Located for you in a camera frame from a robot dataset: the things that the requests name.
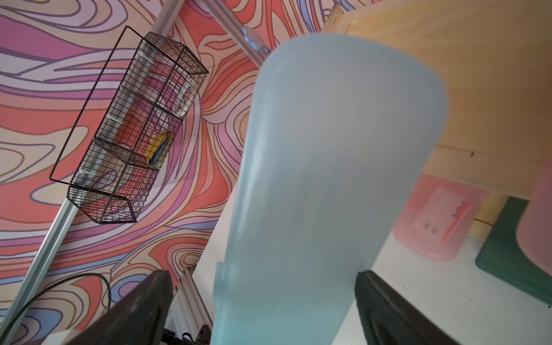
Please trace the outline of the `dark green pencil case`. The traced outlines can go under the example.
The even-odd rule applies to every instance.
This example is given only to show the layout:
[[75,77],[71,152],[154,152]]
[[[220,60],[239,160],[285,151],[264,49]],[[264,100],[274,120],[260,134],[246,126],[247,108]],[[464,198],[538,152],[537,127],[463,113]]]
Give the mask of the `dark green pencil case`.
[[528,204],[519,198],[507,199],[475,264],[485,273],[550,306],[551,276],[529,260],[516,239],[517,226]]

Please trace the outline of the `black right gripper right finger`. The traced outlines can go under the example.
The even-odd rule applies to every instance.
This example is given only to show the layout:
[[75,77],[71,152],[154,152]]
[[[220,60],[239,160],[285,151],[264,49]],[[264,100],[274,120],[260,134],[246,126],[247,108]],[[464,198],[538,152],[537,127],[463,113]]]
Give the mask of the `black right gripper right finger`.
[[356,306],[368,344],[456,344],[372,270],[360,272]]

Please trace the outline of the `pink pencil case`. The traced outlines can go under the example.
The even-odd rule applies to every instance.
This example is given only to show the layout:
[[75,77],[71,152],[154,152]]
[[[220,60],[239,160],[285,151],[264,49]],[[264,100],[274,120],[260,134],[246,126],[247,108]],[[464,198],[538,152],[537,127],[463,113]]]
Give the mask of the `pink pencil case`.
[[404,247],[435,262],[450,262],[490,192],[421,175],[392,230]]
[[551,275],[551,160],[544,165],[530,194],[516,238],[526,257]]

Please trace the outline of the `teal pencil case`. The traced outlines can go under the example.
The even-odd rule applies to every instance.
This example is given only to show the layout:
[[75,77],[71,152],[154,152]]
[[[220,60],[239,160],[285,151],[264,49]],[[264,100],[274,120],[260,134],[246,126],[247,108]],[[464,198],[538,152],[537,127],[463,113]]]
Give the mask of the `teal pencil case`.
[[254,85],[213,344],[331,344],[441,139],[426,64],[358,37],[273,50]]

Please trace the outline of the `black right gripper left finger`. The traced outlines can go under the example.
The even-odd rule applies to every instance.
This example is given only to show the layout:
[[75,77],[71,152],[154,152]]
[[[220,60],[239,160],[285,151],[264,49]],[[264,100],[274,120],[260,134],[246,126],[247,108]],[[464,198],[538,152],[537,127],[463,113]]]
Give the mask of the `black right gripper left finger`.
[[170,273],[156,270],[69,344],[159,344],[173,299]]

